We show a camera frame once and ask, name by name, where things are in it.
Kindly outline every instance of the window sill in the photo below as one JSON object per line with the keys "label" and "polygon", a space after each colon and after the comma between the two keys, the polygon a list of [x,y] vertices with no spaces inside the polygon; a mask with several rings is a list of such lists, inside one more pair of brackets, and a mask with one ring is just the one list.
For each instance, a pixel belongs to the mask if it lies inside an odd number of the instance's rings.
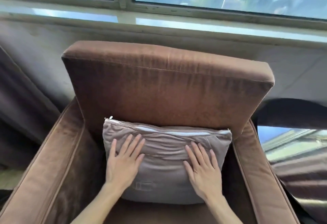
{"label": "window sill", "polygon": [[0,0],[0,19],[247,43],[326,48],[327,31]]}

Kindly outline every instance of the pillow cover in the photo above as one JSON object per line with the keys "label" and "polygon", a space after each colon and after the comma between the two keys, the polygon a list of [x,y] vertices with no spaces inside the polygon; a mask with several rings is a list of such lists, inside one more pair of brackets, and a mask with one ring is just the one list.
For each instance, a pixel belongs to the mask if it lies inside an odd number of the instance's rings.
{"label": "pillow cover", "polygon": [[190,163],[185,145],[191,145],[191,141],[201,143],[209,157],[209,151],[212,149],[221,169],[232,140],[231,131],[193,127],[156,127],[105,119],[103,142],[107,159],[113,139],[117,139],[116,152],[119,152],[128,135],[132,134],[135,137],[139,133],[142,138],[145,138],[145,145],[141,150],[145,157],[135,180],[125,190],[122,198],[138,202],[169,204],[203,203],[203,200],[196,195],[183,165],[183,160]]}

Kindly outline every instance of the finger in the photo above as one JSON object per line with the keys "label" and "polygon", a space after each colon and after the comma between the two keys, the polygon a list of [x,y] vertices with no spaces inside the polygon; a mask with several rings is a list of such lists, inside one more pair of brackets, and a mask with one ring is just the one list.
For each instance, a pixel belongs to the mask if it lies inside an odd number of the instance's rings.
{"label": "finger", "polygon": [[195,157],[194,153],[192,152],[191,148],[188,145],[186,145],[185,149],[186,149],[186,152],[187,152],[188,156],[190,157],[193,168],[196,168],[197,166],[199,166],[198,160]]}
{"label": "finger", "polygon": [[134,151],[134,148],[136,147],[136,145],[137,145],[137,143],[139,142],[140,138],[141,138],[141,135],[138,134],[138,135],[134,138],[134,140],[132,141],[132,143],[129,144],[129,146],[128,146],[128,148],[127,148],[127,151],[125,152],[125,154],[126,154],[127,156],[130,156],[130,155],[132,154],[132,152]]}
{"label": "finger", "polygon": [[132,138],[133,138],[132,134],[130,134],[127,137],[127,139],[125,140],[124,144],[122,145],[122,147],[120,149],[119,155],[124,155],[125,154],[125,152],[126,152],[126,150],[128,148],[128,145],[129,145],[130,141],[132,140]]}
{"label": "finger", "polygon": [[112,143],[111,143],[111,148],[110,148],[110,152],[109,152],[109,158],[114,158],[116,155],[116,144],[117,144],[117,140],[113,139]]}
{"label": "finger", "polygon": [[210,158],[209,158],[206,150],[204,149],[204,147],[200,143],[199,143],[198,146],[200,148],[200,151],[201,151],[202,157],[204,159],[204,162],[206,163],[207,166],[211,166]]}
{"label": "finger", "polygon": [[205,162],[204,162],[204,159],[203,159],[203,156],[202,156],[202,153],[201,153],[199,147],[193,141],[191,142],[191,144],[192,144],[195,156],[197,157],[197,159],[199,161],[199,164],[200,165],[205,165]]}
{"label": "finger", "polygon": [[211,154],[212,166],[215,169],[219,169],[217,157],[216,157],[216,155],[215,155],[215,153],[214,153],[214,151],[212,149],[210,149],[210,154]]}
{"label": "finger", "polygon": [[183,161],[183,164],[185,166],[185,169],[187,171],[188,177],[190,178],[190,181],[194,181],[194,171],[190,164],[187,161]]}
{"label": "finger", "polygon": [[137,147],[135,148],[135,150],[134,150],[134,152],[132,153],[132,155],[130,156],[132,159],[135,160],[135,159],[137,158],[137,156],[138,156],[138,155],[140,154],[140,152],[141,152],[141,149],[142,149],[144,143],[145,143],[145,139],[142,139],[142,140],[140,141],[140,143],[137,145]]}
{"label": "finger", "polygon": [[140,154],[140,155],[137,157],[137,159],[135,160],[135,164],[136,164],[137,168],[140,167],[140,164],[142,163],[142,160],[143,160],[144,156],[145,156],[145,154],[142,153],[142,154]]}

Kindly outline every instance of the forearm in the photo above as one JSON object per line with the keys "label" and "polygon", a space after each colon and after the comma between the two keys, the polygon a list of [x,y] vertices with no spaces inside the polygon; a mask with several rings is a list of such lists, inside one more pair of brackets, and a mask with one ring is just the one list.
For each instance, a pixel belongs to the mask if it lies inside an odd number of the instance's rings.
{"label": "forearm", "polygon": [[94,200],[73,220],[71,224],[102,224],[118,201],[122,190],[104,185]]}
{"label": "forearm", "polygon": [[206,204],[218,224],[242,224],[223,196],[211,198]]}

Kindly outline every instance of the brown armchair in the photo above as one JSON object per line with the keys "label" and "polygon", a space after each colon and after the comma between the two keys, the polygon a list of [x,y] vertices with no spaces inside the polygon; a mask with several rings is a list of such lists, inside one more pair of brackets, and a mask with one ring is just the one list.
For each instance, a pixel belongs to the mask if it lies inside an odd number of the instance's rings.
{"label": "brown armchair", "polygon": [[[229,128],[223,194],[244,224],[299,224],[250,117],[274,84],[266,63],[154,45],[80,41],[63,54],[76,98],[0,213],[0,224],[69,224],[105,178],[105,117]],[[205,204],[119,200],[105,223],[215,223]]]}

